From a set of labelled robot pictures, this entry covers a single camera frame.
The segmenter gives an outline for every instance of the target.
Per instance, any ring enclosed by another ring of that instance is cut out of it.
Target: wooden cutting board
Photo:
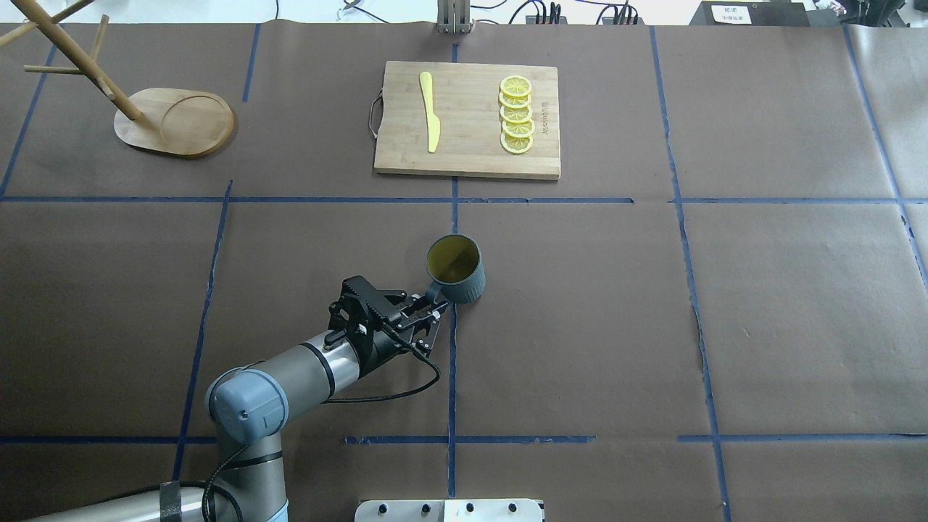
[[[432,73],[434,111],[442,134],[428,151],[419,73]],[[520,74],[532,82],[533,147],[511,154],[499,143],[499,82]],[[561,177],[558,70],[527,65],[388,61],[383,74],[383,118],[374,171],[382,174]]]

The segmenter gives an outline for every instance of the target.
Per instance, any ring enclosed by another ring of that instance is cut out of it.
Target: white mounting plate
[[[514,512],[509,510],[511,503],[516,505]],[[381,505],[386,513],[380,512]],[[429,506],[428,513],[422,512],[423,505]],[[542,505],[531,499],[366,501],[357,506],[354,522],[544,522]]]

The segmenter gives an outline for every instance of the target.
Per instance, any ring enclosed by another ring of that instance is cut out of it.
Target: yellow knife
[[[429,152],[435,152],[438,149],[438,137],[442,134],[442,122],[432,107],[431,72],[423,71],[419,74],[419,86],[422,87],[422,99],[425,100],[425,123],[429,126]]]

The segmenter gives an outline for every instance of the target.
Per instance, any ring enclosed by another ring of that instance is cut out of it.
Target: white bracket
[[[531,499],[366,501],[354,522],[545,522],[543,506]]]
[[[470,33],[470,0],[438,0],[439,33]]]

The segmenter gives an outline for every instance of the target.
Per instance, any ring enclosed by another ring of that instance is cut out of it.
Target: yellow lemon slice
[[[512,137],[505,132],[499,133],[499,143],[506,152],[524,154],[532,148],[532,137]]]
[[[525,98],[532,93],[532,82],[518,74],[507,76],[499,82],[499,91],[513,98]]]
[[[535,133],[535,122],[529,120],[522,124],[503,122],[503,132],[510,137],[530,137]]]
[[[503,107],[509,107],[510,109],[521,109],[522,107],[528,107],[532,103],[532,95],[528,95],[525,98],[513,98],[512,96],[506,96],[503,93],[499,93],[499,104]]]
[[[524,124],[532,119],[532,107],[521,107],[519,109],[500,107],[499,117],[511,124]]]

